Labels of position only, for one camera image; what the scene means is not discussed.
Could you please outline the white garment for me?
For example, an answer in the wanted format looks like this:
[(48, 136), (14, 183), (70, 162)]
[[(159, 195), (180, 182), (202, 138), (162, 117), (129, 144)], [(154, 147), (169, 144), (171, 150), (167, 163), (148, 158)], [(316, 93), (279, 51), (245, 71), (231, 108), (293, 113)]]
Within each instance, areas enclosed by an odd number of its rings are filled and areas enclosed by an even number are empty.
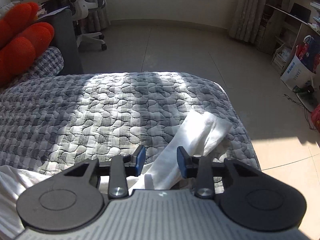
[[(231, 129), (231, 123), (211, 113), (191, 111), (156, 160), (144, 165), (142, 174), (127, 179), (129, 190), (167, 190), (179, 182), (176, 150), (184, 147), (189, 155), (208, 155)], [(28, 188), (48, 179), (48, 175), (1, 166), (1, 239), (13, 239), (24, 229), (16, 211), (16, 201)]]

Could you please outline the grey checked quilt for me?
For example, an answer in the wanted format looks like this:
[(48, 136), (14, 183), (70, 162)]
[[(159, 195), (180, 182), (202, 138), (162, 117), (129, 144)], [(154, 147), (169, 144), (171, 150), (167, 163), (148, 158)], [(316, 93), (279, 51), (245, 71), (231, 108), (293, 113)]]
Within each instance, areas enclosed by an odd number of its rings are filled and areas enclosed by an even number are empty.
[(223, 88), (180, 72), (61, 75), (61, 52), (48, 48), (23, 74), (1, 88), (1, 164), (45, 175), (87, 158), (108, 161), (143, 145), (152, 163), (188, 113), (199, 125), (217, 117), (231, 129), (201, 145), (216, 159), (259, 161)]

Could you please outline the white cardboard box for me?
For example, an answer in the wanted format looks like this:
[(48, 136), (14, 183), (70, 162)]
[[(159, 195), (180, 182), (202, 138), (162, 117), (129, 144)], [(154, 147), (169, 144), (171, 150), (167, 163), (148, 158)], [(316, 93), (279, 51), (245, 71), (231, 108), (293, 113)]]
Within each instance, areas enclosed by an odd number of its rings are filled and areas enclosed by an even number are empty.
[(316, 77), (304, 64), (300, 62), (296, 54), (294, 54), (289, 66), (280, 77), (281, 81), (293, 92), (299, 92), (301, 89), (307, 86), (311, 79)]

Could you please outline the red blue bag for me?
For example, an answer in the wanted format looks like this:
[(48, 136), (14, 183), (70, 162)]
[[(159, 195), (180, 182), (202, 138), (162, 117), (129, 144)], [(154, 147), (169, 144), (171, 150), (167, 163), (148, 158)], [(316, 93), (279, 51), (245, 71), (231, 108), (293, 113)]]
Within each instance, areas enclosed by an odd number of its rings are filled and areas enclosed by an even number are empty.
[(304, 38), (303, 42), (300, 43), (295, 52), (296, 56), (308, 70), (317, 73), (319, 67), (319, 39), (308, 35)]

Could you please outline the red flower cushion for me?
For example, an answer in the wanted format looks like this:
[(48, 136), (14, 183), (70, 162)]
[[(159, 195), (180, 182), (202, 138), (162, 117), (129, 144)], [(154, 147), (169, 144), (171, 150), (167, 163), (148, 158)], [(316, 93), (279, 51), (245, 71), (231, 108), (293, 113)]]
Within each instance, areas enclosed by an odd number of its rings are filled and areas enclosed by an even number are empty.
[(25, 73), (49, 47), (55, 31), (47, 22), (36, 22), (39, 5), (12, 7), (1, 18), (1, 86)]

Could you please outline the wooden desk shelf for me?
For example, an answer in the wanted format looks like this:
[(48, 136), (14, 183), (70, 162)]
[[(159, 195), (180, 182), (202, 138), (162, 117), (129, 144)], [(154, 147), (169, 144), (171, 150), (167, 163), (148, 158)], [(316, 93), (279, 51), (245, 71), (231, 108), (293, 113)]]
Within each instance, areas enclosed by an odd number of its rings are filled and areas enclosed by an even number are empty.
[(283, 74), (303, 38), (319, 36), (319, 0), (267, 0), (256, 40), (272, 55), (271, 66)]

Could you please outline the beige curtain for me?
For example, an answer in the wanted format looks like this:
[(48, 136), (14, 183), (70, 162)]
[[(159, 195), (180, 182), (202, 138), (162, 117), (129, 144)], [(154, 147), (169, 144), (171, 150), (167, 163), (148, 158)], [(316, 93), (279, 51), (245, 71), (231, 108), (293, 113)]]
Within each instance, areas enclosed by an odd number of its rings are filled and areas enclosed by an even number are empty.
[(238, 0), (229, 36), (253, 44), (257, 38), (265, 4), (272, 0)]

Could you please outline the white office chair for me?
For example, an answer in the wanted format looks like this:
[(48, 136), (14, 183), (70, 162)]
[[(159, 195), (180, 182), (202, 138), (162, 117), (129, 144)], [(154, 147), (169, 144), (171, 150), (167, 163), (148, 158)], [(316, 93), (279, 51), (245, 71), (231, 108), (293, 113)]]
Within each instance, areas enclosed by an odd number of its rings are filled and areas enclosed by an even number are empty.
[[(73, 21), (85, 19), (90, 12), (97, 11), (105, 5), (105, 0), (68, 0), (75, 9), (75, 14), (72, 15)], [(102, 51), (107, 50), (107, 44), (104, 41), (104, 35), (101, 32), (76, 35), (77, 47), (81, 42), (96, 43), (101, 45)]]

